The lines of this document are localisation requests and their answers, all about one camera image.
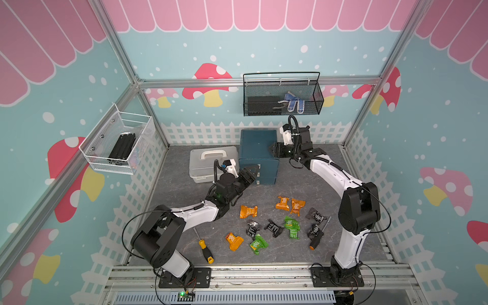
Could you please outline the orange cookie pack front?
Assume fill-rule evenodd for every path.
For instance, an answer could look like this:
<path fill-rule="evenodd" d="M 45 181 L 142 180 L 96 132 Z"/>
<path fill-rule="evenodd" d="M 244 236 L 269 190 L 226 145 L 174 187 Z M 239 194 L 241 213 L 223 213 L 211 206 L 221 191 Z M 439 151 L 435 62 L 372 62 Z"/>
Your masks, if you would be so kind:
<path fill-rule="evenodd" d="M 230 245 L 230 250 L 232 252 L 235 252 L 242 245 L 242 243 L 244 242 L 244 239 L 241 236 L 236 236 L 232 232 L 230 232 L 226 236 L 226 241 Z"/>

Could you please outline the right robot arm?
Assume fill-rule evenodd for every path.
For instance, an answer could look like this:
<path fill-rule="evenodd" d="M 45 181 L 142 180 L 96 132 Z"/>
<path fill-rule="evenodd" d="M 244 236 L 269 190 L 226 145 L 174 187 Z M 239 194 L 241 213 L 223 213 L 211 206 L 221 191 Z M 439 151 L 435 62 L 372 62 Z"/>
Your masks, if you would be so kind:
<path fill-rule="evenodd" d="M 280 127 L 282 142 L 271 151 L 279 158 L 290 158 L 311 170 L 331 186 L 341 199 L 338 219 L 342 234 L 331 258 L 330 277 L 338 284 L 360 275 L 360 253 L 365 239 L 381 219 L 377 186 L 362 182 L 334 162 L 322 149 L 314 148 L 309 127 Z"/>

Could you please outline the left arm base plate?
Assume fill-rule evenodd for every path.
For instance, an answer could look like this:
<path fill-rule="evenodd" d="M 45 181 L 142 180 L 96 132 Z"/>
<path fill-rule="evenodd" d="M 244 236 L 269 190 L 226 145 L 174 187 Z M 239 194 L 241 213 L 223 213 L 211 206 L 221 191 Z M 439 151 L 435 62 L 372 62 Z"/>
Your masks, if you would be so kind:
<path fill-rule="evenodd" d="M 211 268 L 190 268 L 181 277 L 175 277 L 169 271 L 163 270 L 159 272 L 157 277 L 159 280 L 159 288 L 209 288 Z"/>

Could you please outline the teal drawer cabinet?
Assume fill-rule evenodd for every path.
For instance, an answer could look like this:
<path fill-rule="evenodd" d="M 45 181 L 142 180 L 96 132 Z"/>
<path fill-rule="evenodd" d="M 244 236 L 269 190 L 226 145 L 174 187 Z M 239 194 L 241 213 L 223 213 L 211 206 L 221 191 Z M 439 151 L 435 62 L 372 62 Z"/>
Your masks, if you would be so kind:
<path fill-rule="evenodd" d="M 270 147 L 276 143 L 276 130 L 251 128 L 241 131 L 239 165 L 241 168 L 251 165 L 259 167 L 257 184 L 273 185 L 276 183 L 280 161 L 270 150 Z"/>

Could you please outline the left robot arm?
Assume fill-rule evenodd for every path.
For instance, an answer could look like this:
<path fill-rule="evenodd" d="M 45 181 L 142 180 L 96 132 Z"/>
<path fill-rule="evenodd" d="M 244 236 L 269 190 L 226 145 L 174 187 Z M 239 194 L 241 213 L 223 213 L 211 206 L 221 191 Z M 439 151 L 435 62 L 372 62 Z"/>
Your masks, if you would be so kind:
<path fill-rule="evenodd" d="M 222 218 L 243 192 L 255 182 L 258 165 L 218 178 L 205 199 L 183 208 L 159 205 L 133 234 L 130 246 L 154 269 L 163 269 L 182 283 L 194 278 L 194 265 L 176 248 L 182 234 L 203 223 Z"/>

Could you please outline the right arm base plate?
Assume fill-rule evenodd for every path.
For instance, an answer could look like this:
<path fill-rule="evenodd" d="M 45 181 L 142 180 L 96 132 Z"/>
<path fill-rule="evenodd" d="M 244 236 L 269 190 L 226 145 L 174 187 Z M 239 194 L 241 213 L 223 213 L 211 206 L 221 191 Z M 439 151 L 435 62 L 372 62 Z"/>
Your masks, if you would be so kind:
<path fill-rule="evenodd" d="M 354 290 L 364 286 L 363 276 L 356 266 L 350 269 L 341 269 L 339 266 L 314 265 L 310 268 L 314 287 L 332 287 Z"/>

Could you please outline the orange cookie pack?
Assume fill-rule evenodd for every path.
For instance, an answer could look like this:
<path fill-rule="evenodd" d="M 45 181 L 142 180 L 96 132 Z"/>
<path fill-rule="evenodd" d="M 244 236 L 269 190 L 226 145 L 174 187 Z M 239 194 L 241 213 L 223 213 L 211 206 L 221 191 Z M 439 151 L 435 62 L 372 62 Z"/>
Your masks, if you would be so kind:
<path fill-rule="evenodd" d="M 242 205 L 240 207 L 240 218 L 246 219 L 247 217 L 257 217 L 258 215 L 258 206 L 248 207 Z"/>
<path fill-rule="evenodd" d="M 292 198 L 291 214 L 296 214 L 297 217 L 301 215 L 301 209 L 306 205 L 306 201 Z"/>
<path fill-rule="evenodd" d="M 279 196 L 279 202 L 275 205 L 275 208 L 278 210 L 290 211 L 290 198 Z"/>
<path fill-rule="evenodd" d="M 244 239 L 241 236 L 236 236 L 232 232 L 230 232 L 226 236 L 226 241 L 230 245 L 230 250 L 232 252 L 235 252 L 242 245 L 242 243 L 244 242 Z"/>

